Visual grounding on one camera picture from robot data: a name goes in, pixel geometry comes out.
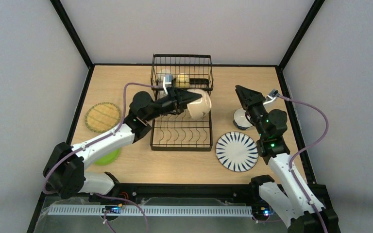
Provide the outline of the yellow cup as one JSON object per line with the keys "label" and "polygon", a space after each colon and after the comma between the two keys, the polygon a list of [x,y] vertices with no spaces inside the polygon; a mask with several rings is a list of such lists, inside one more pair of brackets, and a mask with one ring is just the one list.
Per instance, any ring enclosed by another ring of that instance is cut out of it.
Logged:
{"label": "yellow cup", "polygon": [[185,73],[176,76],[175,86],[178,88],[190,88],[190,77]]}

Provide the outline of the white ceramic bowl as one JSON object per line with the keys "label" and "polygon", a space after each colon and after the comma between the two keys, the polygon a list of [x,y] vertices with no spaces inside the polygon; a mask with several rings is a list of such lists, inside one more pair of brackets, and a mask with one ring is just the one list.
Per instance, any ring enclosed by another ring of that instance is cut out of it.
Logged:
{"label": "white ceramic bowl", "polygon": [[192,119],[199,120],[207,116],[212,108],[210,95],[202,89],[189,89],[188,92],[200,94],[198,100],[187,104],[187,109]]}

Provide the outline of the beige patterned mug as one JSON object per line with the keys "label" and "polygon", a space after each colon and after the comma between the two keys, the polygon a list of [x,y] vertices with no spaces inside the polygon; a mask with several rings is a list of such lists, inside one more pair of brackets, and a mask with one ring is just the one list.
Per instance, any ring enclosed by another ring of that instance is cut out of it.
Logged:
{"label": "beige patterned mug", "polygon": [[163,90],[158,91],[158,99],[168,95],[168,88],[172,86],[173,74],[170,69],[162,69],[157,72],[157,83],[163,87]]}

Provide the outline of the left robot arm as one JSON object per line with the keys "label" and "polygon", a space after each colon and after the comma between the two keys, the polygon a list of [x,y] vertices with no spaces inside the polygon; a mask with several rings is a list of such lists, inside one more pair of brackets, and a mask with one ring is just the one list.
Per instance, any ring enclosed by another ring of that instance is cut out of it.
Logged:
{"label": "left robot arm", "polygon": [[95,161],[142,139],[151,130],[149,122],[160,116],[179,115],[188,110],[194,119],[204,117],[212,107],[210,96],[200,89],[168,87],[168,94],[153,100],[148,92],[137,92],[128,115],[117,126],[81,143],[59,143],[44,168],[43,193],[68,199],[78,193],[105,196],[116,185],[108,173],[86,172]]}

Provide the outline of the small blue rimmed bowl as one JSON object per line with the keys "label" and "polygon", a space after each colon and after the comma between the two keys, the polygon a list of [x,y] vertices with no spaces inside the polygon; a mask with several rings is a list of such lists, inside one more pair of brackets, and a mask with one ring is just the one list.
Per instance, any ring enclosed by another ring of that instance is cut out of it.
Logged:
{"label": "small blue rimmed bowl", "polygon": [[233,124],[239,130],[248,130],[253,125],[248,121],[246,117],[246,112],[243,108],[238,108],[235,110],[233,115]]}

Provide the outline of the black wire dish rack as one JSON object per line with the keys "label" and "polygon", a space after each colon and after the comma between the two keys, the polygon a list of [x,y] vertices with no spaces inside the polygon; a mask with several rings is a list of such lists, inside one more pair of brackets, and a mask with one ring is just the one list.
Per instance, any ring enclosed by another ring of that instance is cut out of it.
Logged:
{"label": "black wire dish rack", "polygon": [[151,84],[153,96],[161,99],[169,88],[200,96],[152,122],[150,139],[154,151],[210,151],[213,146],[210,95],[214,88],[213,62],[207,54],[154,54]]}

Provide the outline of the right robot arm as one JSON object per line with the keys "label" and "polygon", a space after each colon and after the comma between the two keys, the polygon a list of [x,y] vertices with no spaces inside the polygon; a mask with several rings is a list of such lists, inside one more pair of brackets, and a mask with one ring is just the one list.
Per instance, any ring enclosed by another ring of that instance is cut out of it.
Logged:
{"label": "right robot arm", "polygon": [[294,163],[298,153],[291,155],[285,143],[287,113],[265,108],[276,98],[290,99],[277,90],[266,97],[241,85],[236,85],[235,91],[248,121],[260,135],[256,142],[259,156],[281,182],[278,185],[269,175],[252,178],[259,197],[278,214],[289,233],[339,233],[338,215],[307,185]]}

